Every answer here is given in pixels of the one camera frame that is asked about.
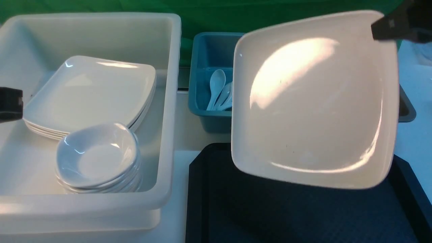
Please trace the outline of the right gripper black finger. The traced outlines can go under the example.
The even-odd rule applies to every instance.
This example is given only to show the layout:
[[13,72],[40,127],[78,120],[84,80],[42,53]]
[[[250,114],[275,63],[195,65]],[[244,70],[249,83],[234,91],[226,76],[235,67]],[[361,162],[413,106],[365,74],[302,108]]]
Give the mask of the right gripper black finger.
[[395,10],[371,25],[377,41],[407,40],[426,44],[432,41],[432,2],[404,0]]

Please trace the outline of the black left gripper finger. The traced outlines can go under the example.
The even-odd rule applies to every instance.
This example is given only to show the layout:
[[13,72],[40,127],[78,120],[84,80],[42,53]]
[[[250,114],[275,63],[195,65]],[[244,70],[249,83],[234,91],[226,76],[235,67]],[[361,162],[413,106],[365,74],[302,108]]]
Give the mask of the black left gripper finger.
[[23,91],[0,88],[0,122],[9,123],[23,118]]

